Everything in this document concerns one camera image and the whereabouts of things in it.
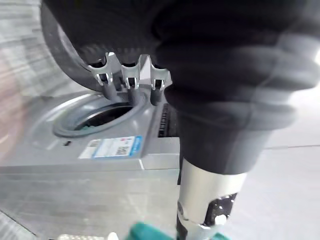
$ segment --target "white label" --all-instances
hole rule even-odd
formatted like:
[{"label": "white label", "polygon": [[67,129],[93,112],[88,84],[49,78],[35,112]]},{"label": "white label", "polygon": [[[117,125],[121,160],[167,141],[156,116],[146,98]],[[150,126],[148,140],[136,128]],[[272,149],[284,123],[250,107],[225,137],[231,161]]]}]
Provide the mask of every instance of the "white label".
[{"label": "white label", "polygon": [[101,139],[91,140],[84,151],[80,154],[79,159],[90,159],[95,153],[97,147],[99,147],[100,142]]},{"label": "white label", "polygon": [[141,136],[95,139],[88,143],[79,159],[132,156],[139,151]]}]

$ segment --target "washing machine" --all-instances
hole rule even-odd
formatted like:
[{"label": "washing machine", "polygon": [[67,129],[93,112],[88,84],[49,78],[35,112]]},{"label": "washing machine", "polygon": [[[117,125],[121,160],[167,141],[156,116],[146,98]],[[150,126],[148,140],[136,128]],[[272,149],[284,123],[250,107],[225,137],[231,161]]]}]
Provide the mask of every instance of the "washing machine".
[{"label": "washing machine", "polygon": [[[123,239],[137,221],[174,236],[178,126],[164,97],[151,104],[148,57],[141,57],[138,103],[129,103],[117,64],[118,100],[109,100],[38,4],[21,8],[30,15],[23,29],[32,40],[15,36],[18,43],[1,53],[8,73],[14,72],[11,82],[1,84],[12,95],[2,115],[1,211],[41,240],[110,232]],[[20,65],[10,58],[17,51]]]}]

